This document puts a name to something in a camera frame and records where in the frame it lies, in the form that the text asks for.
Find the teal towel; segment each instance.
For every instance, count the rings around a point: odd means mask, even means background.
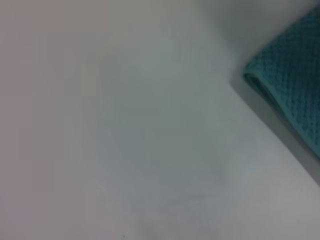
[[[320,6],[255,56],[244,79],[320,158]]]

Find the folded cloth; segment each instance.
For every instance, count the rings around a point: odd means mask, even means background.
[[[244,79],[320,159],[320,6],[255,56]]]

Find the white surface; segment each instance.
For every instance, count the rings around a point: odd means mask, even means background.
[[[317,172],[287,147],[318,164],[237,87],[315,4],[2,1],[0,239],[318,239]]]

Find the teal waffle-weave fabric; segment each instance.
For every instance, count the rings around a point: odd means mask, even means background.
[[[320,6],[256,55],[244,79],[320,158]]]

